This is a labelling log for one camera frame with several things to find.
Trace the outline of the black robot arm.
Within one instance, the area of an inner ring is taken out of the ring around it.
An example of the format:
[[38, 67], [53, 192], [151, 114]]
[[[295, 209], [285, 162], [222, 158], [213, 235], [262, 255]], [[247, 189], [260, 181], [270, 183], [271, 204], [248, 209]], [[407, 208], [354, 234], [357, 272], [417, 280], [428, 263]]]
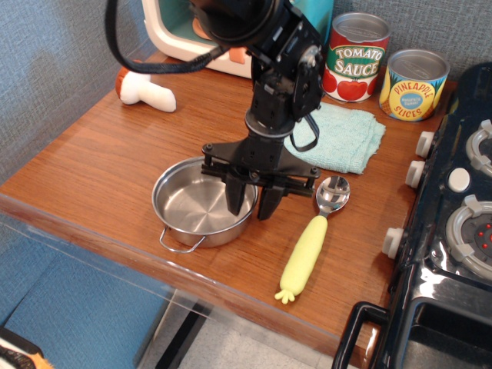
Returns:
[[289, 194], [312, 196], [320, 171], [284, 146], [324, 95], [324, 44], [316, 28], [289, 1], [193, 1], [191, 9], [221, 50], [244, 47], [251, 56], [253, 97], [244, 121], [248, 136], [204, 145], [203, 173], [226, 185], [228, 210], [238, 214], [247, 185], [261, 188], [258, 218], [273, 215]]

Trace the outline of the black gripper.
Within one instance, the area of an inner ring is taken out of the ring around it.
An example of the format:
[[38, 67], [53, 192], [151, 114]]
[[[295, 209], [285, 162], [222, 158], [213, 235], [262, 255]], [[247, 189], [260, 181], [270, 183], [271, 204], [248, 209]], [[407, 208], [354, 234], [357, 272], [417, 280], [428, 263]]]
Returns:
[[246, 115], [246, 138], [236, 142], [207, 143], [203, 146], [205, 175], [220, 178], [226, 184], [228, 210], [238, 215], [247, 185], [261, 188], [258, 219], [269, 219], [284, 196], [311, 196], [321, 171], [295, 157], [284, 146], [295, 123], [283, 128], [263, 125], [253, 115]]

